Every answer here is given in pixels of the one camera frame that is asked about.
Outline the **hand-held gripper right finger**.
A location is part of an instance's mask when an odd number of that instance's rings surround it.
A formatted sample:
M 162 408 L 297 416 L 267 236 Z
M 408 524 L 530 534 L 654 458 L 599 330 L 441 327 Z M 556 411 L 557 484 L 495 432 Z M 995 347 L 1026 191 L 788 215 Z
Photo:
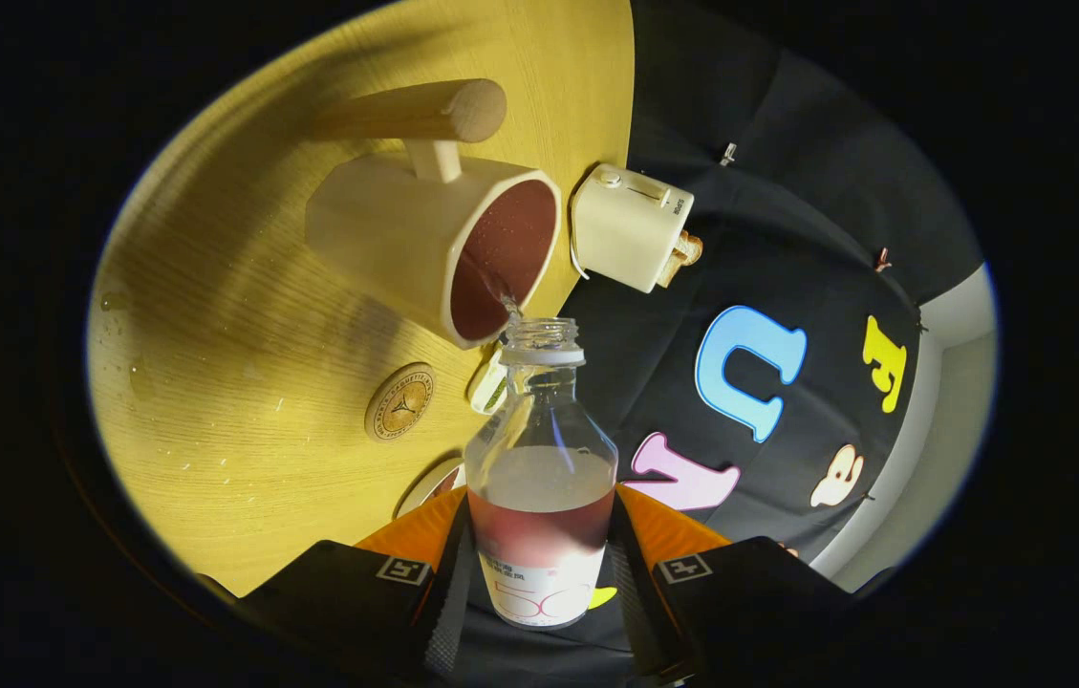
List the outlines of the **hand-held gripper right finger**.
M 784 687 L 856 606 L 769 537 L 732 543 L 625 484 L 606 543 L 636 670 L 660 687 Z

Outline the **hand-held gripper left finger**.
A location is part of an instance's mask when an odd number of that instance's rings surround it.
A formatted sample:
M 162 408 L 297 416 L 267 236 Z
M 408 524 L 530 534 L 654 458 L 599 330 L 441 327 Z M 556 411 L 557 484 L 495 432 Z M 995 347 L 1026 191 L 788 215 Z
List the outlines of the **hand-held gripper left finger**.
M 234 610 L 344 675 L 451 683 L 474 565 L 469 503 L 448 492 L 356 546 L 320 540 Z

